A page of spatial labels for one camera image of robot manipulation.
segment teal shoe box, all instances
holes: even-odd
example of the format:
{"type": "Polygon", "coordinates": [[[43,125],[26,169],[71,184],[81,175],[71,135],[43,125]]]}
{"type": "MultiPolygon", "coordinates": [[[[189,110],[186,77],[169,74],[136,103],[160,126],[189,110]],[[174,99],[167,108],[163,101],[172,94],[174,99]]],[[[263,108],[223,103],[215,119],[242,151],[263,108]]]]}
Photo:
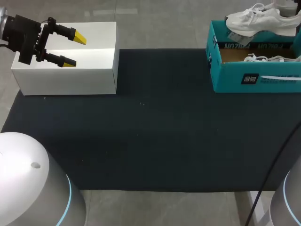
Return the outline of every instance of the teal shoe box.
{"type": "Polygon", "coordinates": [[[229,39],[229,33],[224,21],[211,21],[206,54],[215,92],[301,92],[301,62],[243,62],[244,58],[240,62],[229,62],[226,56],[221,55],[221,52],[229,51],[225,49],[232,49],[231,55],[246,53],[245,57],[256,51],[264,54],[272,51],[274,56],[283,56],[284,52],[289,51],[296,58],[301,55],[301,32],[296,37],[260,32],[247,46],[229,39]]]}

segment shoelace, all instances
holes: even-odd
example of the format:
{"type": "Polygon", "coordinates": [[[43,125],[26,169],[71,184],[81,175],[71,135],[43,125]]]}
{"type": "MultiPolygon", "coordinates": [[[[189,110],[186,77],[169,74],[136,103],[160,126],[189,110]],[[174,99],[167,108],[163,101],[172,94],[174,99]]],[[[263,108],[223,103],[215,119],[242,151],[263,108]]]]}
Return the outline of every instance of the shoelace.
{"type": "Polygon", "coordinates": [[[245,62],[267,62],[268,58],[266,56],[255,56],[254,53],[248,54],[245,58],[245,62]]]}
{"type": "Polygon", "coordinates": [[[248,23],[248,26],[250,25],[250,23],[254,20],[255,15],[261,15],[262,14],[262,10],[264,9],[264,5],[262,3],[256,3],[255,5],[253,5],[251,8],[246,9],[241,16],[239,16],[240,18],[244,18],[245,20],[248,19],[249,17],[251,17],[251,20],[248,23]]]}
{"type": "Polygon", "coordinates": [[[284,62],[284,58],[282,56],[275,56],[272,58],[267,58],[266,56],[255,56],[254,53],[248,54],[249,56],[247,56],[245,58],[245,62],[284,62]]]}

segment black mat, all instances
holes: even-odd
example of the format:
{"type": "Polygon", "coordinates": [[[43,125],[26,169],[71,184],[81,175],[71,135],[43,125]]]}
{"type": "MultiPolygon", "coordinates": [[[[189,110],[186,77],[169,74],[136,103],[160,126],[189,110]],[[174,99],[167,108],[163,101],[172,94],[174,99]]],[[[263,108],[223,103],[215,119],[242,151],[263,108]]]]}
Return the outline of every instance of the black mat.
{"type": "MultiPolygon", "coordinates": [[[[24,97],[2,132],[40,141],[79,189],[258,190],[301,94],[216,94],[203,49],[121,50],[118,94],[24,97]]],[[[266,190],[301,153],[298,141],[266,190]]]]}

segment logo on box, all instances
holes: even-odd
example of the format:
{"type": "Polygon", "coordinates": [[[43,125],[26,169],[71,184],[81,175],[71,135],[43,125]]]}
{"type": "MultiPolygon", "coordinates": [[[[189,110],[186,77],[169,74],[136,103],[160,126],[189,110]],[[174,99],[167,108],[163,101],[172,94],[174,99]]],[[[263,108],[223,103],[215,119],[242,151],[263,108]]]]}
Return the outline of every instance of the logo on box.
{"type": "Polygon", "coordinates": [[[209,69],[211,69],[211,63],[212,63],[212,57],[211,57],[211,53],[209,53],[209,57],[208,57],[208,67],[209,67],[209,69]]]}
{"type": "Polygon", "coordinates": [[[242,85],[254,85],[257,82],[259,74],[244,74],[244,77],[241,81],[242,85]]]}
{"type": "Polygon", "coordinates": [[[215,35],[213,36],[213,44],[214,44],[214,48],[215,48],[215,46],[217,44],[217,39],[216,39],[215,35]]]}

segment black cable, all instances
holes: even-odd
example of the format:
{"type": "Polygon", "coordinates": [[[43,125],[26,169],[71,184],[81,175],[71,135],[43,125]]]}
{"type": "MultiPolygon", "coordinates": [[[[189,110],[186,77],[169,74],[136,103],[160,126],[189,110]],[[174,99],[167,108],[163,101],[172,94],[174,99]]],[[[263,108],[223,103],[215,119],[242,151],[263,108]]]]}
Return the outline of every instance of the black cable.
{"type": "Polygon", "coordinates": [[[285,140],[284,143],[282,144],[282,146],[281,146],[280,150],[278,151],[277,155],[275,156],[275,158],[274,158],[274,160],[273,160],[271,166],[269,167],[268,173],[267,173],[267,175],[265,176],[264,181],[263,181],[263,183],[262,183],[262,185],[261,185],[261,187],[260,187],[260,190],[258,191],[258,194],[257,194],[257,196],[256,196],[256,199],[255,199],[255,201],[254,201],[254,204],[253,204],[253,206],[252,206],[252,208],[251,208],[251,211],[250,211],[250,213],[249,213],[249,216],[248,216],[248,218],[247,218],[247,220],[246,220],[245,226],[248,226],[249,223],[250,223],[250,221],[251,221],[251,217],[252,217],[252,215],[253,215],[253,213],[254,213],[255,207],[256,207],[257,202],[258,202],[258,200],[259,200],[259,197],[260,197],[260,195],[261,195],[261,193],[262,193],[262,191],[263,191],[263,188],[264,188],[264,186],[265,186],[265,184],[266,184],[266,182],[267,182],[267,180],[268,180],[268,178],[269,178],[269,175],[271,174],[272,170],[274,169],[274,166],[276,165],[276,162],[278,161],[280,155],[282,154],[282,152],[283,152],[284,149],[286,148],[288,142],[291,140],[292,136],[295,134],[295,132],[296,132],[300,127],[301,127],[301,122],[299,122],[299,123],[294,127],[294,129],[291,131],[291,133],[288,135],[288,137],[286,138],[286,140],[285,140]]]}

